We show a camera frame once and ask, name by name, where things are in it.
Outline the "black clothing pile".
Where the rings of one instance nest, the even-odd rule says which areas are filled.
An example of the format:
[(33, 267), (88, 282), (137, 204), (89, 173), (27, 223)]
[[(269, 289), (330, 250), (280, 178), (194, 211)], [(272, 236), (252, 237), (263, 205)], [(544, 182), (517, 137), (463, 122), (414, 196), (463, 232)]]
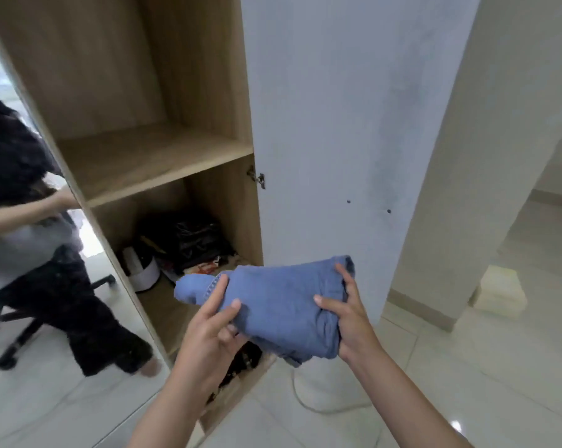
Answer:
[(219, 393), (223, 391), (240, 373), (255, 369), (261, 361), (263, 355), (262, 349), (251, 341), (246, 342), (235, 354), (226, 375), (218, 385), (217, 390), (213, 392), (207, 400), (209, 405), (217, 398)]

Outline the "white round appliance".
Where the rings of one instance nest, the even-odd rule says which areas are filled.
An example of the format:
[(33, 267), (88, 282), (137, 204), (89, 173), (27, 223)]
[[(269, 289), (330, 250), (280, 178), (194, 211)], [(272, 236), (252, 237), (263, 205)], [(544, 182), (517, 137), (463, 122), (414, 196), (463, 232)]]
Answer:
[(121, 267), (135, 293), (152, 289), (160, 279), (160, 269), (153, 253), (147, 247), (131, 245), (119, 253)]

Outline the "colourful packet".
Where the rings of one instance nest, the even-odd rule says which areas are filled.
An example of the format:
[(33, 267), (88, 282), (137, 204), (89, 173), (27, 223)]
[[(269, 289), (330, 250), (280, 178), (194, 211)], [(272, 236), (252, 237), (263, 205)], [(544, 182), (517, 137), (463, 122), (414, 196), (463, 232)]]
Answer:
[(182, 272), (182, 276), (192, 274), (212, 275), (221, 267), (228, 265), (229, 257), (229, 255), (218, 255), (211, 260), (185, 268)]

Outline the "blue jeans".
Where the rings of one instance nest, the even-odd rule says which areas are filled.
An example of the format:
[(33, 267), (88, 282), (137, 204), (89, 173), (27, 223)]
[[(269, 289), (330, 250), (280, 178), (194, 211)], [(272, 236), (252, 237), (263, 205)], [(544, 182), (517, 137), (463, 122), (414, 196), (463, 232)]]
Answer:
[(219, 279), (228, 276), (224, 309), (238, 299), (241, 309), (233, 324), (262, 351), (273, 353), (297, 368), (312, 358), (334, 359), (339, 352), (339, 319), (316, 305), (315, 295), (346, 301), (348, 294), (341, 264), (355, 277), (349, 255), (290, 266), (241, 265), (216, 276), (184, 275), (175, 285), (174, 297), (202, 306)]

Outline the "white cabinet door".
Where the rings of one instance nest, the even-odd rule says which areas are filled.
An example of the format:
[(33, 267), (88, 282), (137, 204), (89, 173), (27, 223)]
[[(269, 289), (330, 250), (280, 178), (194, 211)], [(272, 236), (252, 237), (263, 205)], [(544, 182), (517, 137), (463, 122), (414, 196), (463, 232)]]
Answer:
[(351, 255), (382, 315), (480, 0), (241, 0), (265, 265)]

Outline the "black office chair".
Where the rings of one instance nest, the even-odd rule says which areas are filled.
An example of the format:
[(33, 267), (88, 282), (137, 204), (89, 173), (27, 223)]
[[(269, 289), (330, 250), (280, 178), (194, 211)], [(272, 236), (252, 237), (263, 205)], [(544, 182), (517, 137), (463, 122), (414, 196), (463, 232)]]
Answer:
[(17, 354), (31, 340), (31, 338), (42, 328), (43, 324), (26, 312), (14, 310), (5, 314), (0, 314), (0, 324), (31, 318), (23, 331), (12, 341), (0, 355), (0, 370), (8, 371), (16, 367)]

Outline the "person's right forearm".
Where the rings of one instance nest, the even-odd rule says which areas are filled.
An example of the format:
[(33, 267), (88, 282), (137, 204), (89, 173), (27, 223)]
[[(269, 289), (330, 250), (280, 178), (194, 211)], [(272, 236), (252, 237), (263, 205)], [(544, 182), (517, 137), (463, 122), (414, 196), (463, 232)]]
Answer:
[(474, 448), (381, 346), (348, 365), (399, 448)]

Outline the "person's left hand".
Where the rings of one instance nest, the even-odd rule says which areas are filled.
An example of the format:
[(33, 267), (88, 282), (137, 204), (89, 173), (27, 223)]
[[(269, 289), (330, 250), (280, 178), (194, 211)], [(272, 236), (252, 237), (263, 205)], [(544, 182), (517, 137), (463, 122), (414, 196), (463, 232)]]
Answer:
[(209, 393), (207, 400), (225, 377), (235, 354), (248, 341), (248, 337), (233, 324), (240, 309), (239, 299), (234, 299), (228, 306), (221, 308), (228, 311), (230, 320), (227, 324), (196, 324), (196, 313), (188, 324), (176, 357), (174, 368), (186, 366), (201, 373), (204, 387)]

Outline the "wooden wardrobe cabinet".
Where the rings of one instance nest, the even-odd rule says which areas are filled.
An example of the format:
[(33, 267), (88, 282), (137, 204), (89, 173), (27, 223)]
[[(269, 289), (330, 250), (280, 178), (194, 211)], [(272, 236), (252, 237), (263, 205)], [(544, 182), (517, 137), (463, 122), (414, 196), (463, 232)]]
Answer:
[(0, 59), (165, 362), (198, 307), (134, 292), (144, 218), (202, 210), (263, 265), (241, 0), (0, 0)]

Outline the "black bag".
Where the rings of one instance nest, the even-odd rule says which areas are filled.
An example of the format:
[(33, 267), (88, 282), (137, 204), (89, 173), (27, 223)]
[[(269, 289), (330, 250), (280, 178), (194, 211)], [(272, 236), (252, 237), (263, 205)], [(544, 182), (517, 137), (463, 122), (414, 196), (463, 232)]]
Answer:
[(221, 224), (202, 210), (148, 216), (140, 221), (136, 233), (137, 240), (164, 262), (165, 269), (178, 275), (217, 257), (236, 254)]

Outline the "person's left forearm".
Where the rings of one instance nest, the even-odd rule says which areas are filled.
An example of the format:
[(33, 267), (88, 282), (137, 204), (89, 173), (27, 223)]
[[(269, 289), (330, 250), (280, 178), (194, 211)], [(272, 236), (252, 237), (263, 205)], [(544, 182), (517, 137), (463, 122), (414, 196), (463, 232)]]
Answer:
[(175, 367), (126, 448), (187, 448), (208, 394), (198, 370)]

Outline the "person's right hand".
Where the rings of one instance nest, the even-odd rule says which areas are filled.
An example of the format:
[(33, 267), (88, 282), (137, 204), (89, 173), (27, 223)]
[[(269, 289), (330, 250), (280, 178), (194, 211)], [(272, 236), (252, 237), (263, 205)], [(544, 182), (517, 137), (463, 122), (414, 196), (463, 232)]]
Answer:
[(349, 316), (339, 318), (338, 322), (341, 336), (338, 355), (350, 367), (359, 367), (368, 357), (379, 353), (382, 348), (367, 317), (355, 279), (342, 264), (336, 263), (335, 269), (344, 282), (347, 293), (344, 302), (349, 304)]

